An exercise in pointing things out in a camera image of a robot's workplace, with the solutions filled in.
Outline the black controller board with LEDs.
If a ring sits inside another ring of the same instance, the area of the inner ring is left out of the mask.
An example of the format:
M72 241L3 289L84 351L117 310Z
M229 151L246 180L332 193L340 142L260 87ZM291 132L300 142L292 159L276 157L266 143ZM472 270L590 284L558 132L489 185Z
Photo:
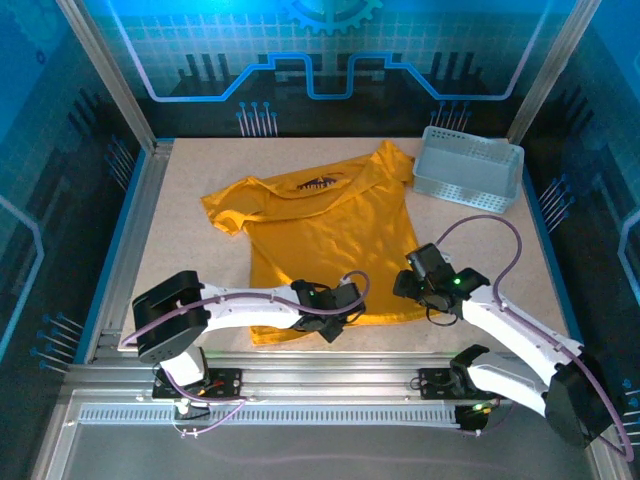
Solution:
M480 436L488 425L491 413L500 405L499 399L493 399L473 405L456 406L454 416L459 430L465 435Z

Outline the aluminium frame post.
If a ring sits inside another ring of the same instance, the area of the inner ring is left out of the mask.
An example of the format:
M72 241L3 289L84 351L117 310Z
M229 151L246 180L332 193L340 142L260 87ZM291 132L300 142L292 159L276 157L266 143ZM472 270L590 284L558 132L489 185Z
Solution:
M55 0L120 113L146 154L157 139L83 0Z
M519 145L587 30L602 0L576 0L507 132Z

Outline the yellow t-shirt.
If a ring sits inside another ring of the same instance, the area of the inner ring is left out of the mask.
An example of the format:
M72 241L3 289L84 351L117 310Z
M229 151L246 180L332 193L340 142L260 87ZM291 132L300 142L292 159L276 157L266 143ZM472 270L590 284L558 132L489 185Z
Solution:
M414 159L389 140L367 155L260 179L245 177L201 203L211 224L245 233L251 246L249 284L304 279L334 284L362 270L371 288L359 326L423 318L424 310L394 295L417 237L406 207Z

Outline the wide aluminium base rail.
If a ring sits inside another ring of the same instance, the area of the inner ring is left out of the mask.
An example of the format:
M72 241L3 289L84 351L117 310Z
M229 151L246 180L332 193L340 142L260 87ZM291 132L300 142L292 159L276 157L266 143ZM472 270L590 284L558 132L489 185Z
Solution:
M449 366L448 355L420 352L230 352L208 356L214 368L242 370L242 394L255 404L410 404L420 368ZM72 366L63 391L91 402L150 403L155 376L131 355Z

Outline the aluminium side rail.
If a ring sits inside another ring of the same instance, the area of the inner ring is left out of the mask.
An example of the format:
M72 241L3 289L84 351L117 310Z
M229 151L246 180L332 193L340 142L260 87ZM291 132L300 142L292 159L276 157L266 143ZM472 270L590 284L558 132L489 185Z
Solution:
M101 334L124 328L173 144L172 139L161 139L152 154L139 156L77 347L76 364L94 359Z

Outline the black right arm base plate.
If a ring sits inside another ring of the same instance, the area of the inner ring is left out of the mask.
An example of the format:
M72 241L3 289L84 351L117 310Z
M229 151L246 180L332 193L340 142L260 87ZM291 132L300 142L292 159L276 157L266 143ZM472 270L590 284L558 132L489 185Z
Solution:
M418 370L417 389L422 400L492 400L495 393L471 387L463 377L449 368Z

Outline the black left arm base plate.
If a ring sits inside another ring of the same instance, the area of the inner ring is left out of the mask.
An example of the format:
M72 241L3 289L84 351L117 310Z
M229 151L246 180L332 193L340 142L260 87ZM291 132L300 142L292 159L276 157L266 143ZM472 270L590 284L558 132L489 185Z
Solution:
M183 386L189 394L199 398L233 400L239 398L242 387L242 370L238 368L209 368L203 380ZM181 394L169 381L166 372L155 371L151 397L154 400L180 399Z

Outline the grey perforated plastic basket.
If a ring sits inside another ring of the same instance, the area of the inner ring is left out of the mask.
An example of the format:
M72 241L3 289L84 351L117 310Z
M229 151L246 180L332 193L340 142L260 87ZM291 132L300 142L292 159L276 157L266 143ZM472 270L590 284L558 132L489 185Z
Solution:
M413 166L413 190L490 213L503 214L519 198L524 150L490 139L428 126Z

